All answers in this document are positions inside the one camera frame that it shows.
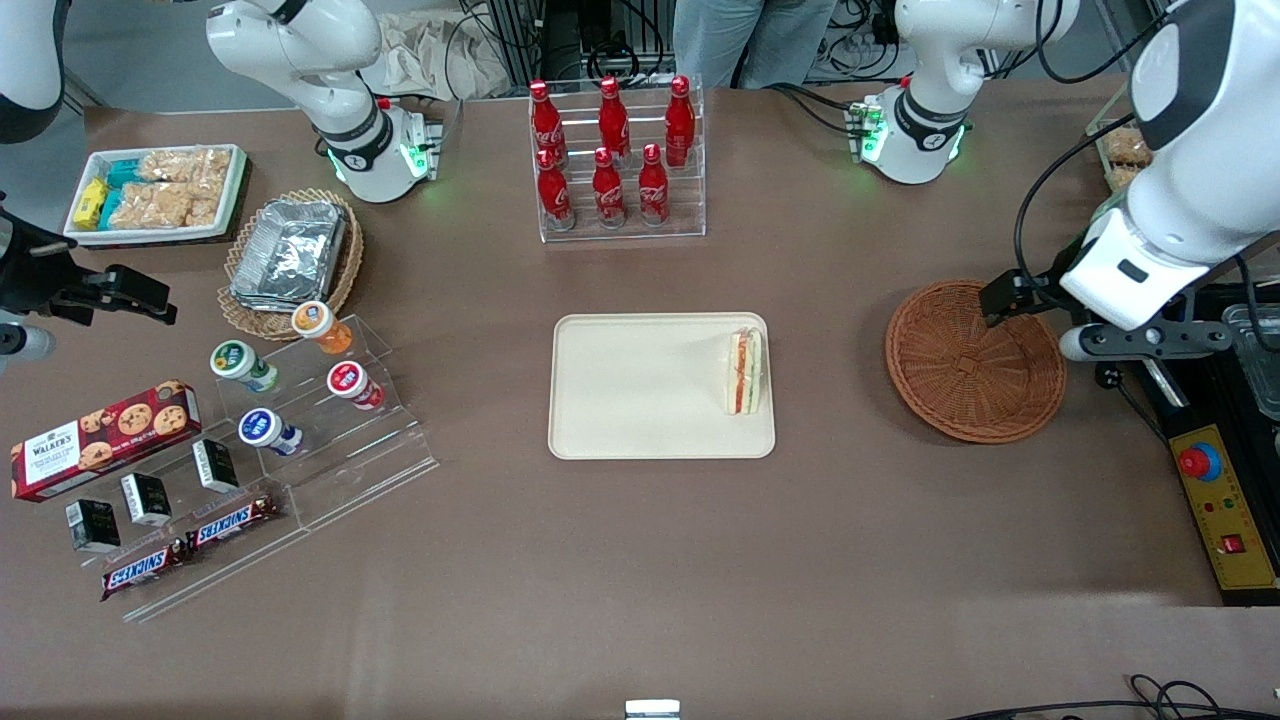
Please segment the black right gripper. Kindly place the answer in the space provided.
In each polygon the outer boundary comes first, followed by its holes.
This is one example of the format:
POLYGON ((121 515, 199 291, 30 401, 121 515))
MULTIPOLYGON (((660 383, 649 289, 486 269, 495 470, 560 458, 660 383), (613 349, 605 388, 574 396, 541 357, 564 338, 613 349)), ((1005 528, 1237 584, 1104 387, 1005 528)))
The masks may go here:
MULTIPOLYGON (((1 210, 1 309, 18 316, 31 313, 55 316, 90 327, 93 309, 76 305, 83 279, 92 272, 76 264, 70 251, 74 240, 52 233, 1 210)), ((119 313, 160 322, 177 323, 178 307, 173 304, 150 306, 142 302, 168 302, 170 288, 151 275, 131 266, 111 264, 93 274, 99 292, 118 301, 119 313)))

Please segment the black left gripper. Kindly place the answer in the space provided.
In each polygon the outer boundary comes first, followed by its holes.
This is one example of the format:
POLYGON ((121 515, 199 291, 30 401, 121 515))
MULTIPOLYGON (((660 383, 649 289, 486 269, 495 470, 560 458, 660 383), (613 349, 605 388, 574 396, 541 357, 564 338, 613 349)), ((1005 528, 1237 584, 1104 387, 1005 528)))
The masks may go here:
POLYGON ((1061 284, 1070 264, 1053 264, 1050 269, 1032 275, 1016 268, 996 279, 996 290, 979 292, 980 314, 986 324, 1001 324, 1021 310, 1021 301, 1030 301, 1025 313, 1061 310, 1079 313, 1082 304, 1061 284))

